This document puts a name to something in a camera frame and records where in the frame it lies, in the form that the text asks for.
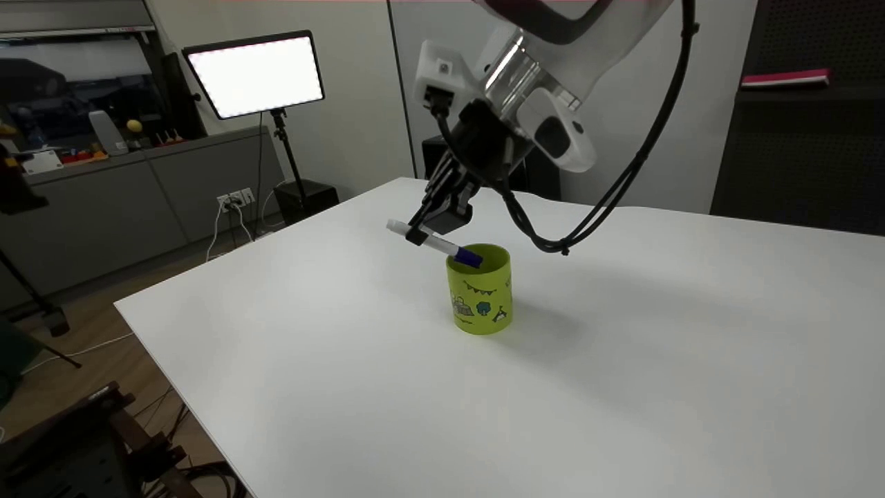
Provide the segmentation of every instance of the white screen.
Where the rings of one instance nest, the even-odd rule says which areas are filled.
[[[187,56],[222,118],[324,96],[310,36]]]

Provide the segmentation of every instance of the floor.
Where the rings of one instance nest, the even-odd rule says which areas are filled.
[[[35,357],[31,363],[31,371],[25,371],[25,382],[18,383],[13,400],[0,408],[0,439],[9,439],[45,417],[52,417],[63,406],[85,399],[89,392],[96,392],[108,382],[115,382],[122,392],[136,394],[136,403],[130,403],[130,415],[136,415],[150,435],[168,435],[182,400],[168,388],[157,365],[147,357],[142,343],[133,338],[122,314],[112,309],[112,300],[161,278],[168,278],[186,269],[193,269],[195,263],[201,263],[201,255],[193,251],[101,284],[74,300],[63,300],[71,327],[71,331],[63,338],[50,338],[42,323],[18,323],[23,329],[31,329],[32,338],[46,339],[50,345],[79,359],[82,368],[74,371],[65,363],[52,359],[50,354]],[[219,448],[193,417],[186,417],[179,424],[175,443],[187,453],[187,462],[182,465],[222,458]],[[219,477],[195,480],[195,487],[206,498],[223,495]]]

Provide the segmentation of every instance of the robotic arm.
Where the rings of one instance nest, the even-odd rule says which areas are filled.
[[[406,238],[426,230],[450,233],[473,217],[478,184],[494,187],[515,224],[541,249],[565,251],[592,235],[635,179],[679,94],[690,36],[693,0],[684,0],[684,53],[660,114],[632,163],[598,206],[562,240],[534,233],[530,217],[508,190],[508,175],[537,147],[565,172],[594,166],[594,147],[578,108],[598,78],[610,68],[668,9],[673,0],[482,0],[511,21],[487,42],[478,72],[454,50],[424,45],[417,92],[447,143]]]

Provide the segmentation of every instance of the white wall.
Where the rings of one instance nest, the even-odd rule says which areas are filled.
[[[302,177],[332,183],[343,197],[413,175],[395,53],[385,0],[147,0],[166,50],[312,31],[325,98],[291,108],[287,132]],[[211,132],[258,125],[219,121]]]
[[[700,0],[702,33],[693,45],[685,92],[628,201],[708,212],[753,14],[755,0]],[[392,0],[392,20],[406,83],[414,74],[424,38],[476,57],[498,21],[469,0]],[[632,157],[663,98],[677,57],[677,33],[679,9],[674,0],[643,42],[599,80],[580,111],[598,143],[599,166],[580,177],[565,177],[566,198],[594,201]],[[406,108],[419,148],[419,140],[436,132],[414,94],[406,94]]]

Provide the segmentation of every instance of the white table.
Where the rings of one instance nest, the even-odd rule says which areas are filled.
[[[443,258],[385,230],[424,183],[118,300],[262,498],[885,493],[885,240],[621,206],[538,255],[493,194],[515,327],[447,318]],[[529,201],[548,235],[585,206]]]

